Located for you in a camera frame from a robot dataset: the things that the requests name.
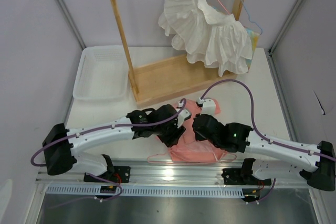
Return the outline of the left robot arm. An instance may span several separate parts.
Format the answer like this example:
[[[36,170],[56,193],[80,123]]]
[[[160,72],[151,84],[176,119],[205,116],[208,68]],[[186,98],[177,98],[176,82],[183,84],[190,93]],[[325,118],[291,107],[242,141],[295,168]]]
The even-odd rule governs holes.
[[[67,172],[93,174],[102,182],[114,176],[114,167],[107,154],[92,155],[86,151],[108,143],[148,138],[155,135],[167,147],[178,143],[191,118],[185,107],[170,104],[158,109],[134,110],[110,124],[82,129],[67,129],[56,124],[43,141],[47,174],[56,176]]]

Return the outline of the pink skirt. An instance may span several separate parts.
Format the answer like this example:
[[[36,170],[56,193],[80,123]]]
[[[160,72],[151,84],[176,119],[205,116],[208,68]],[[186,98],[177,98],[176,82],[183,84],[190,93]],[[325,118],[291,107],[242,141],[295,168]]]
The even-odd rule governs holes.
[[[169,155],[173,162],[186,163],[217,163],[228,154],[227,151],[216,148],[208,140],[197,141],[192,128],[193,118],[201,112],[195,101],[187,100],[186,108],[192,117],[185,121],[185,132],[176,145],[168,147],[165,155]]]

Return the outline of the pink wire hanger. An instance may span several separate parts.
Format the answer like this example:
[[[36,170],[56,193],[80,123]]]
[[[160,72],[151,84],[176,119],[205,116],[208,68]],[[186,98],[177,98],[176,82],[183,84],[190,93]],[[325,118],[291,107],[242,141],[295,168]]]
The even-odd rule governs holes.
[[[231,163],[237,155],[227,151],[214,152],[177,152],[167,151],[162,154],[148,156],[146,161],[150,164],[219,164]]]

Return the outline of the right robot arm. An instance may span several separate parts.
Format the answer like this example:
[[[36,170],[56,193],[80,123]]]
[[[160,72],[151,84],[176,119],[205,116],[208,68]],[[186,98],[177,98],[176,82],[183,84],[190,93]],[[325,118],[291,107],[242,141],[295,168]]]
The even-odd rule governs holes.
[[[246,158],[237,176],[228,171],[223,178],[228,185],[254,185],[276,179],[305,181],[310,187],[335,191],[335,153],[330,142],[302,144],[269,138],[257,129],[240,123],[221,124],[213,116],[201,114],[192,124],[198,141],[208,140],[229,153],[251,153],[271,157],[270,161]]]

